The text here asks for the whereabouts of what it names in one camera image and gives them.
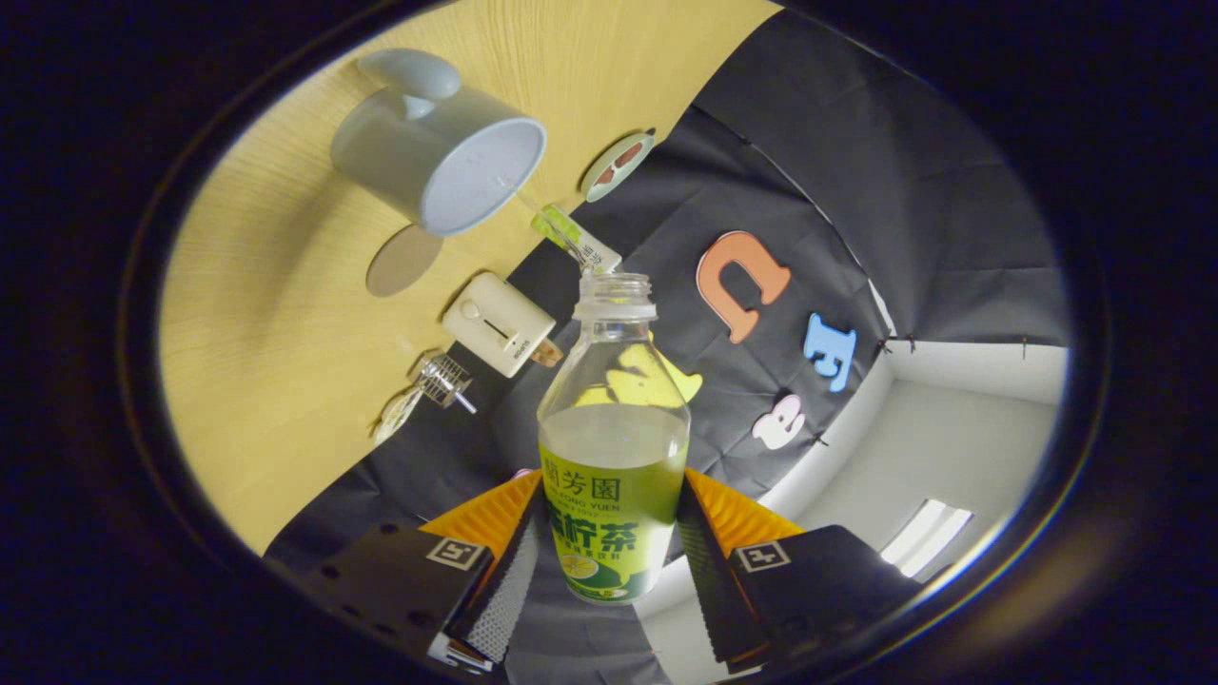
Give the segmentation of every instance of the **fluorescent light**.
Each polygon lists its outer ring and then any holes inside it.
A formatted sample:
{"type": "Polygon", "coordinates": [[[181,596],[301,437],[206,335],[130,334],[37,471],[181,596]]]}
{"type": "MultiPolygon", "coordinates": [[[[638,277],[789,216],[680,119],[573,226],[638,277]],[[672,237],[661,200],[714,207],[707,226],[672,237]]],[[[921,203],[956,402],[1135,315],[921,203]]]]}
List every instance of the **fluorescent light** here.
{"type": "Polygon", "coordinates": [[[951,512],[948,520],[943,522],[943,524],[931,534],[931,536],[926,540],[926,544],[914,552],[909,561],[900,566],[901,573],[909,578],[917,575],[917,572],[926,568],[926,564],[931,563],[931,559],[938,556],[938,553],[948,546],[948,542],[951,542],[951,539],[960,533],[960,529],[963,528],[971,518],[973,518],[973,513],[965,509],[956,509],[951,512]]]}
{"type": "Polygon", "coordinates": [[[939,516],[946,508],[948,505],[938,500],[922,502],[922,507],[914,514],[914,519],[896,534],[896,538],[884,547],[884,551],[879,552],[879,556],[888,563],[896,563],[905,558],[905,555],[914,548],[914,545],[921,542],[931,533],[931,528],[939,520],[939,516]]]}

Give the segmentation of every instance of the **circular coaster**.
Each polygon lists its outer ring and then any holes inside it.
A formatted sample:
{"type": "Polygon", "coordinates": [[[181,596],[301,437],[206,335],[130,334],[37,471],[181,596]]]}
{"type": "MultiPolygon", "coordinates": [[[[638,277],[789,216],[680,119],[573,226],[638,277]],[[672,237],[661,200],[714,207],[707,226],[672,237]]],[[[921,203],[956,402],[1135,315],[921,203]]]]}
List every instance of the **circular coaster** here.
{"type": "Polygon", "coordinates": [[[604,197],[643,163],[655,145],[650,133],[633,133],[614,141],[583,174],[580,190],[588,202],[604,197]]]}
{"type": "Polygon", "coordinates": [[[393,234],[368,264],[364,284],[378,297],[396,295],[426,273],[440,256],[445,240],[418,225],[408,225],[393,234]]]}

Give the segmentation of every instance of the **lemon tea bottle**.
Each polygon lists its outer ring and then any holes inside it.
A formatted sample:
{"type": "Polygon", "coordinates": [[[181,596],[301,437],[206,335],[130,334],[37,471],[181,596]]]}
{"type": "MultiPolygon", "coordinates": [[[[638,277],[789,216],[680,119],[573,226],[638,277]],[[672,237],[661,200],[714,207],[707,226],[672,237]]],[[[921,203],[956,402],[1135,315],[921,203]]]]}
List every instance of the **lemon tea bottle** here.
{"type": "Polygon", "coordinates": [[[537,408],[559,563],[593,603],[647,594],[676,520],[689,410],[648,338],[650,291],[642,274],[580,280],[580,339],[537,408]]]}

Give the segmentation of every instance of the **yellow wooden surface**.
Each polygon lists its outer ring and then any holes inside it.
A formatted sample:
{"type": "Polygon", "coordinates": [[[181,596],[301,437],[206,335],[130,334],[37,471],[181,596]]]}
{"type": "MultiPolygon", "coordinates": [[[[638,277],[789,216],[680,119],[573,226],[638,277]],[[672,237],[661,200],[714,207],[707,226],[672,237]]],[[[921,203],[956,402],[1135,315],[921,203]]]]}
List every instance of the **yellow wooden surface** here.
{"type": "Polygon", "coordinates": [[[330,165],[339,123],[376,90],[356,57],[434,52],[466,85],[540,119],[549,143],[525,193],[570,211],[605,146],[649,127],[663,140],[775,11],[765,0],[460,0],[386,30],[268,110],[190,207],[161,311],[174,429],[238,535],[263,552],[363,458],[410,364],[451,345],[438,323],[448,299],[477,269],[507,275],[541,240],[509,202],[446,240],[410,288],[371,296],[368,264],[406,221],[330,165]]]}

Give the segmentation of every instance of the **bottle label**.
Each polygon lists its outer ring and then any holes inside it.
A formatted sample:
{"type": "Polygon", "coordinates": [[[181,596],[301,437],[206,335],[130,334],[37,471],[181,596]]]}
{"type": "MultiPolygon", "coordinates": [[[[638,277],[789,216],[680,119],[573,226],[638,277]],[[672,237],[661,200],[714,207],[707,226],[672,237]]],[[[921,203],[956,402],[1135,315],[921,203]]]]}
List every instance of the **bottle label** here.
{"type": "Polygon", "coordinates": [[[630,603],[655,584],[685,478],[685,449],[637,468],[566,461],[541,445],[549,525],[568,586],[603,603],[630,603]]]}

